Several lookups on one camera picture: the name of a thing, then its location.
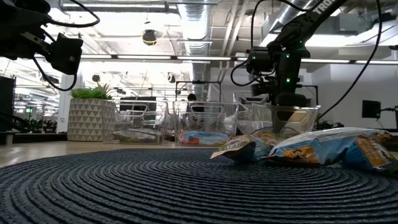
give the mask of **fluorescent light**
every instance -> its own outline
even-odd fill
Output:
[[[364,65],[366,63],[365,60],[357,60],[356,64]],[[398,65],[398,61],[388,61],[388,60],[372,60],[369,63],[370,65]]]
[[[178,39],[177,43],[198,43],[198,44],[212,44],[212,40],[185,40],[185,39]]]
[[[63,7],[80,7],[76,4],[70,4],[66,3],[62,5]],[[156,5],[150,5],[150,4],[112,4],[109,2],[109,4],[85,4],[86,7],[144,7],[144,8],[164,8],[164,5],[156,4]],[[169,6],[170,9],[176,9],[175,6]]]
[[[100,59],[111,59],[110,55],[81,55],[82,58],[100,58]]]
[[[170,56],[159,55],[118,55],[120,59],[143,59],[143,60],[170,60]]]
[[[278,34],[268,34],[266,38],[261,42],[261,47],[265,47],[271,41],[275,40]],[[307,47],[325,47],[325,42],[328,43],[327,47],[342,47],[349,43],[350,37],[346,37],[344,35],[320,35],[315,34],[311,37],[311,39],[307,40],[305,46]]]
[[[206,60],[206,61],[230,61],[231,57],[201,57],[201,56],[178,56],[178,60]]]
[[[349,63],[349,60],[330,60],[330,59],[301,59],[302,63]]]
[[[30,101],[29,103],[37,104],[37,105],[42,105],[42,102],[37,102],[37,101]]]
[[[16,85],[16,88],[51,88],[49,86],[40,85]]]

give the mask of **silver ductwork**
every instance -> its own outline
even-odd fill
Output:
[[[182,32],[184,39],[187,40],[203,40],[208,38],[209,21],[210,21],[209,5],[202,4],[180,4],[178,11],[182,18]],[[210,46],[201,42],[186,42],[185,51],[187,55],[209,55]],[[192,81],[209,81],[210,80],[210,64],[208,63],[192,63],[191,71]],[[197,84],[192,85],[193,93],[201,99],[207,97],[208,85]]]
[[[313,6],[318,0],[290,0],[290,2],[297,7],[307,9],[311,6]],[[279,24],[275,24],[275,26],[271,29],[277,29],[280,28],[280,26],[286,25],[286,23],[290,22],[293,18],[298,16],[303,12],[300,12],[292,7],[290,7],[288,4],[282,3],[280,5],[280,10],[279,10],[279,15],[277,17],[277,20]]]

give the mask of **clear plastic bin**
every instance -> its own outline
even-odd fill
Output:
[[[236,133],[237,103],[175,101],[177,144],[220,146]]]
[[[163,101],[114,101],[116,120],[113,131],[103,136],[104,143],[162,144],[165,137],[167,102]]]
[[[270,137],[283,141],[312,131],[319,108],[251,105],[250,110],[239,112],[238,129],[263,140]]]

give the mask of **person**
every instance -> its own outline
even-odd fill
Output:
[[[195,94],[190,93],[188,95],[188,101],[196,101],[196,100],[198,100],[198,99],[197,99],[197,96]]]
[[[188,101],[197,101],[198,100],[197,96],[195,94],[193,94],[193,93],[190,93],[188,95],[187,99],[188,99]],[[205,108],[203,106],[198,106],[197,103],[195,103],[194,105],[195,106],[192,108],[193,112],[205,112]],[[191,105],[188,103],[187,104],[187,112],[188,113],[191,112],[190,107],[191,107]]]

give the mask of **chip bag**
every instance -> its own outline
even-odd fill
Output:
[[[268,155],[273,145],[251,135],[238,136],[221,146],[210,159],[223,155],[236,162],[256,162]]]
[[[388,149],[397,147],[398,136],[364,128],[335,128],[299,134],[274,146],[270,159],[283,163],[343,166],[384,171],[397,175],[398,160]]]

